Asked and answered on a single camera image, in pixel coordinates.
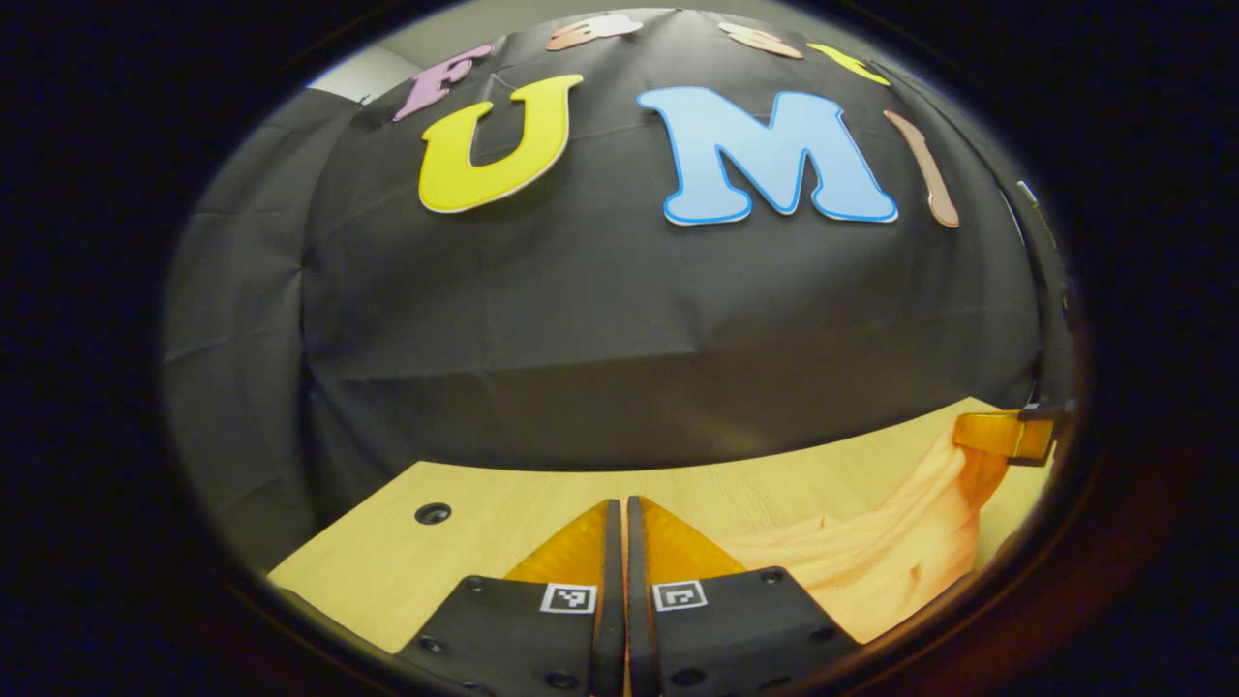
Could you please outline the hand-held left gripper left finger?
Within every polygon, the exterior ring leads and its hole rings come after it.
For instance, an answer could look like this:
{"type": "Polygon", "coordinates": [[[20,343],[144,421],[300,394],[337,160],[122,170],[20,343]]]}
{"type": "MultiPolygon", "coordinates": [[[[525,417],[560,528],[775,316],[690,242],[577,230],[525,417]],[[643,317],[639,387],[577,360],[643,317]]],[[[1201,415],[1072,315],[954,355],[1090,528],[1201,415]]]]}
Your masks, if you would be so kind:
{"type": "Polygon", "coordinates": [[[484,697],[622,697],[620,546],[598,501],[504,577],[466,574],[396,655],[484,697]]]}

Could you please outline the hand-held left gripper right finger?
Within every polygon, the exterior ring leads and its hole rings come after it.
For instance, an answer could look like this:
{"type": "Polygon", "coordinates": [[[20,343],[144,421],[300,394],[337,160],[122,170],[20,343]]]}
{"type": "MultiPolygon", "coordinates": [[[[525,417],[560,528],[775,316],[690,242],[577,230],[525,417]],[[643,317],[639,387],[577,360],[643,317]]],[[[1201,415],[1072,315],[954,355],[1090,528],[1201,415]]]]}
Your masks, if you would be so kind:
{"type": "Polygon", "coordinates": [[[779,697],[859,651],[789,569],[746,568],[650,499],[624,508],[632,697],[779,697]]]}

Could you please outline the orange T-shirt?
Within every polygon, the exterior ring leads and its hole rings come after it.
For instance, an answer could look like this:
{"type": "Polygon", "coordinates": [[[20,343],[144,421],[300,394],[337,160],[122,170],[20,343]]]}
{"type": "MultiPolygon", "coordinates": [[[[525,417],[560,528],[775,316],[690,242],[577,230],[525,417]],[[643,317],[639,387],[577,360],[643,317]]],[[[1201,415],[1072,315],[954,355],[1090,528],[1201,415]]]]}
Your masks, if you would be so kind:
{"type": "Polygon", "coordinates": [[[849,520],[820,513],[720,547],[748,568],[788,569],[847,635],[870,643],[973,569],[980,511],[1006,472],[1006,456],[957,444],[948,425],[873,510],[849,520]]]}

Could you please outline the black backdrop cloth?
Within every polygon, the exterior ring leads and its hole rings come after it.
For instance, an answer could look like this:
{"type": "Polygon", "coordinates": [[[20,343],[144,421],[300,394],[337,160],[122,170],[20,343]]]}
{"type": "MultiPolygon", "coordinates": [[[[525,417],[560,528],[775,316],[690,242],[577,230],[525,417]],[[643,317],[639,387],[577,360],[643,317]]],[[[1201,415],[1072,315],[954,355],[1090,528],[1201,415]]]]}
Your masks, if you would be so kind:
{"type": "Polygon", "coordinates": [[[1070,409],[1021,155],[851,25],[553,19],[287,93],[169,265],[161,400],[261,572],[420,462],[735,462],[975,397],[1070,409]]]}

